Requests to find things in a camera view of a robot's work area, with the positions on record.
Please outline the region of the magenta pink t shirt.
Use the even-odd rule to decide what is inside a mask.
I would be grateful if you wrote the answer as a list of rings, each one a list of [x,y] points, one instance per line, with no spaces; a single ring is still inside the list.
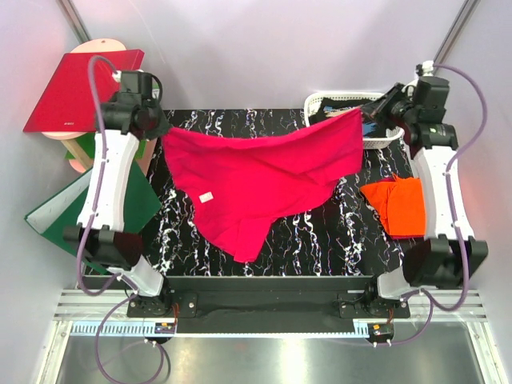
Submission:
[[[162,140],[175,186],[199,233],[236,262],[253,262],[279,218],[326,202],[362,167],[362,114],[353,108],[293,133],[221,138],[173,128]]]

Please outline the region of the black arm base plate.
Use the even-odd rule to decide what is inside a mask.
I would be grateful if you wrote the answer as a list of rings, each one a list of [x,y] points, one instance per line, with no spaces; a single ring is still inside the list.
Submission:
[[[130,318],[180,318],[210,314],[327,314],[337,318],[408,318],[409,306],[399,300],[372,302],[362,290],[175,290],[169,307],[151,307],[141,299],[128,305]]]

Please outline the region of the pink wooden stool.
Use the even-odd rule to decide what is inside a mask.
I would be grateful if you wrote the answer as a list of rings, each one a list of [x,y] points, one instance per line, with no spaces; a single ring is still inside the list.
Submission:
[[[126,50],[126,47],[120,41],[112,38],[99,38],[75,47],[72,49],[72,53],[111,52],[120,50]],[[92,167],[94,160],[85,153],[75,140],[77,137],[84,135],[83,132],[43,132],[42,134],[64,145],[74,156],[74,159],[70,160],[71,166],[80,174]],[[150,168],[155,146],[155,140],[147,142],[143,157],[136,160],[144,175],[147,175]]]

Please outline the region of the light green folder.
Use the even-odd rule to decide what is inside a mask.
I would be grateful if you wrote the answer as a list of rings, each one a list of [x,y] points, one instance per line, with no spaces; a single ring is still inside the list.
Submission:
[[[95,140],[94,140],[94,133],[84,133],[84,135],[81,135],[77,137],[76,139],[77,144],[80,145],[80,147],[85,151],[85,153],[92,158],[94,156],[95,151]],[[136,160],[143,157],[145,148],[146,148],[147,141],[140,141],[138,144],[138,149],[135,152],[134,158]]]

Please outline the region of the white plastic basket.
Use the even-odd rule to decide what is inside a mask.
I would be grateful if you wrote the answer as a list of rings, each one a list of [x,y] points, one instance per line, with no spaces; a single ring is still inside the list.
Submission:
[[[311,94],[304,101],[306,126],[337,117],[349,110],[376,101],[382,96],[378,92],[321,91]],[[403,135],[401,128],[383,128],[376,122],[362,117],[363,147],[365,150],[380,150]]]

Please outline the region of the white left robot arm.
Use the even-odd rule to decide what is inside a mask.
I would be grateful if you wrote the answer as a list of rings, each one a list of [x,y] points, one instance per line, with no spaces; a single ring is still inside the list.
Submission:
[[[77,251],[77,261],[105,267],[145,298],[154,316],[167,315],[173,298],[164,278],[142,256],[142,239],[125,229],[126,189],[135,153],[142,141],[165,134],[170,126],[160,105],[162,84],[148,72],[123,71],[120,89],[96,105],[95,155],[86,200],[63,238]]]

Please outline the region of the orange folded t shirt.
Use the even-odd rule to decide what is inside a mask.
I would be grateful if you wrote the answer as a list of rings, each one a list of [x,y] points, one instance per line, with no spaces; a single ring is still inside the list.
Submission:
[[[359,190],[393,239],[422,238],[426,234],[426,209],[419,178],[393,174]]]

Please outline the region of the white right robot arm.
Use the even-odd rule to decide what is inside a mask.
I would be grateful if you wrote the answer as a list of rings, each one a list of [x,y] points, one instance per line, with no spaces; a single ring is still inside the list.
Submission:
[[[399,268],[374,278],[363,297],[364,310],[376,318],[390,310],[392,301],[430,287],[459,288],[466,296],[471,275],[489,253],[487,243],[476,239],[465,212],[458,177],[463,148],[455,128],[443,121],[449,83],[421,76],[413,88],[397,83],[362,107],[363,116],[379,126],[403,129],[426,211],[423,241],[405,253]]]

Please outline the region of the aluminium frame rail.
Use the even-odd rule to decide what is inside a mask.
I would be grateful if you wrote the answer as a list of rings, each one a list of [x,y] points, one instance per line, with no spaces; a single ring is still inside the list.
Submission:
[[[126,336],[145,338],[369,338],[385,325],[408,322],[421,328],[426,322],[486,322],[477,294],[456,312],[431,306],[427,297],[413,296],[406,305],[376,314],[371,310],[340,309],[256,311],[208,310],[192,294],[184,294],[176,311],[164,317],[143,314],[130,304],[120,305],[123,292],[89,298],[78,291],[62,293],[54,320],[68,321],[78,336]]]

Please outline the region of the black printed t shirt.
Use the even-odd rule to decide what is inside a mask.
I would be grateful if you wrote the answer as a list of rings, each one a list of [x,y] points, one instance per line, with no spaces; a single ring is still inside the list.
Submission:
[[[333,118],[346,110],[360,107],[371,100],[368,98],[351,99],[351,100],[334,100],[332,98],[323,98],[316,112],[309,116],[309,123],[316,124],[323,122],[328,118]],[[386,128],[380,127],[376,122],[362,116],[362,133],[364,138],[385,138]]]

